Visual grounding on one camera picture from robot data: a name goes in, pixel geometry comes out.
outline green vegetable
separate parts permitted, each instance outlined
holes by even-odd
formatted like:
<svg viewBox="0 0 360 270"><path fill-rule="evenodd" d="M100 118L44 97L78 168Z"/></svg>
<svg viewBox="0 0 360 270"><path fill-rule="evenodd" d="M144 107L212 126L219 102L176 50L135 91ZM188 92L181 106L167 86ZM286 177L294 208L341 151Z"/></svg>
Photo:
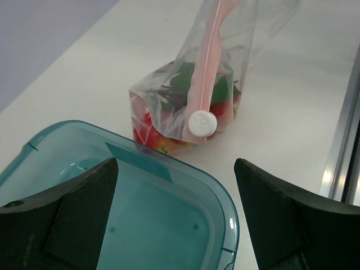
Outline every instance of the green vegetable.
<svg viewBox="0 0 360 270"><path fill-rule="evenodd" d="M195 63L185 62L178 73L170 80L170 86L176 91L177 95L187 98L190 89L192 73L194 73ZM233 86L233 97L240 94L235 86ZM217 104L229 98L228 85L226 76L222 76L214 85L213 95L211 97L211 104Z"/></svg>

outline teal plastic container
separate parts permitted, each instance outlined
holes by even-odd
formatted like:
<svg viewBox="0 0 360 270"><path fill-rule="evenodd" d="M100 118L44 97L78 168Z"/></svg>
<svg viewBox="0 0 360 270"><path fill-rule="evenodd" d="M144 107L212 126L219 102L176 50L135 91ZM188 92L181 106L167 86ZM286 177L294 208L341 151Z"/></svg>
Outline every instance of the teal plastic container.
<svg viewBox="0 0 360 270"><path fill-rule="evenodd" d="M0 205L78 176L109 157L119 165L97 269L232 269L239 219L212 176L81 121L31 139L0 175Z"/></svg>

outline white table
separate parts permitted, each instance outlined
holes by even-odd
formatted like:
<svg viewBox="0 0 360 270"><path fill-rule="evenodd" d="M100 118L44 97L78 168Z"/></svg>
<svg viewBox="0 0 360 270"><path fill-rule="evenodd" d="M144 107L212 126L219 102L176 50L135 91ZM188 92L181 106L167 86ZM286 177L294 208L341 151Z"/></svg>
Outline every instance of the white table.
<svg viewBox="0 0 360 270"><path fill-rule="evenodd" d="M257 269L233 173L236 158L310 191L320 188L360 41L360 5L313 2L304 0L249 74L229 130L177 155L215 176L232 196L241 222L235 269ZM199 5L121 0L0 114L0 170L55 122L80 119L131 137L128 88L174 59Z"/></svg>

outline gray wall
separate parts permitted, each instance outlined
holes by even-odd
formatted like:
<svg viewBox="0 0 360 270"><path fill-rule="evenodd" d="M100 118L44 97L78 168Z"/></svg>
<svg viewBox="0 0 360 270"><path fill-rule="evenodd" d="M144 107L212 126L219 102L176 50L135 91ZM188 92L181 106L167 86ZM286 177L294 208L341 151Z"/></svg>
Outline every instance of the gray wall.
<svg viewBox="0 0 360 270"><path fill-rule="evenodd" d="M0 112L119 0L0 0Z"/></svg>

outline plastic bag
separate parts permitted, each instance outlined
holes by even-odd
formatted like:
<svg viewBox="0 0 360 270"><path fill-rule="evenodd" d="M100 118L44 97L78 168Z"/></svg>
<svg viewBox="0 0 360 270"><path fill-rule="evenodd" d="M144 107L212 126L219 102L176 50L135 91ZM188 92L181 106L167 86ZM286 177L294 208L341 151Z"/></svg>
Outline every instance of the plastic bag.
<svg viewBox="0 0 360 270"><path fill-rule="evenodd" d="M170 154L225 131L246 71L301 0L204 0L175 61L130 88L134 140Z"/></svg>

